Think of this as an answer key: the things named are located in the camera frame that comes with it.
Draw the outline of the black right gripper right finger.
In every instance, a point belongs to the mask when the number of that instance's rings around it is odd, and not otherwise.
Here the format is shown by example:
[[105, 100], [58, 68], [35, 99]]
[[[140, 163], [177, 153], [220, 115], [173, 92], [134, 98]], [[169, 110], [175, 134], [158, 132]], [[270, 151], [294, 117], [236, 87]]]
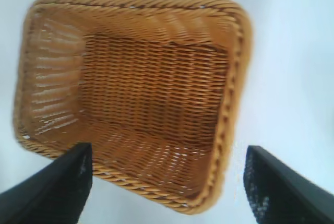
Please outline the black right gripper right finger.
[[248, 146], [243, 174], [257, 223], [333, 223], [333, 195], [260, 146]]

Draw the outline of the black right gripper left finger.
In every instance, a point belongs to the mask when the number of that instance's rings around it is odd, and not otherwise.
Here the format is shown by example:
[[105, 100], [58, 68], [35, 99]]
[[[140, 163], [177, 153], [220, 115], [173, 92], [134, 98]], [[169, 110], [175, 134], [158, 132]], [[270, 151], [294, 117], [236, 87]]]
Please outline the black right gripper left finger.
[[77, 223], [92, 187], [92, 146], [79, 143], [1, 193], [1, 223]]

